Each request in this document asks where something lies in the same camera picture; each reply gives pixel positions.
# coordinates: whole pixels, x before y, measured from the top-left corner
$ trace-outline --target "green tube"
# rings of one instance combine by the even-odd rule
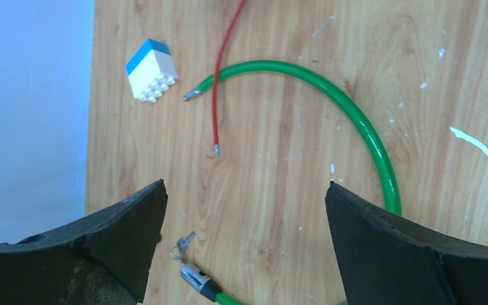
[[[299,78],[326,94],[326,96],[345,112],[362,136],[371,153],[383,188],[384,208],[391,213],[401,215],[399,188],[386,148],[384,148],[381,138],[379,138],[369,119],[351,98],[323,76],[298,65],[277,60],[253,60],[226,67],[220,71],[219,81],[223,81],[237,74],[259,71],[278,72]],[[201,92],[208,90],[212,86],[213,79],[212,75],[206,78],[187,97],[193,98]]]
[[[223,292],[216,295],[215,301],[220,305],[243,305],[241,302],[233,299],[230,295]]]

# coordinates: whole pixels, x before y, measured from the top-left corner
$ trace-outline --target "white wall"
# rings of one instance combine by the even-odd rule
[[[0,0],[0,242],[83,216],[94,0]]]

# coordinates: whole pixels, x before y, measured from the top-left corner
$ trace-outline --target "white lego brick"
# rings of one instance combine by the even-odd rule
[[[155,102],[179,77],[167,45],[152,39],[145,42],[126,69],[133,96],[148,102]]]

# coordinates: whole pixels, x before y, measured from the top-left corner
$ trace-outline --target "metal tip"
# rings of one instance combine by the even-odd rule
[[[182,99],[187,102],[189,100],[191,100],[192,98],[195,98],[197,97],[198,95],[201,94],[201,90],[199,90],[199,88],[195,87],[193,88],[190,92],[188,92],[186,95],[184,95],[182,97]]]

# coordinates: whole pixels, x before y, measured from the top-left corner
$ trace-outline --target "metal connector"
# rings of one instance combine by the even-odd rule
[[[215,302],[216,295],[222,292],[222,287],[215,280],[192,264],[184,264],[180,270],[180,276],[193,289],[212,302]]]
[[[187,102],[191,100],[192,98],[195,98],[201,94],[201,90],[199,88],[195,87],[193,88],[190,92],[188,92],[186,95],[182,97],[182,99]]]
[[[211,279],[206,273],[192,264],[184,264],[180,270],[180,276],[199,293],[201,293],[203,287]]]

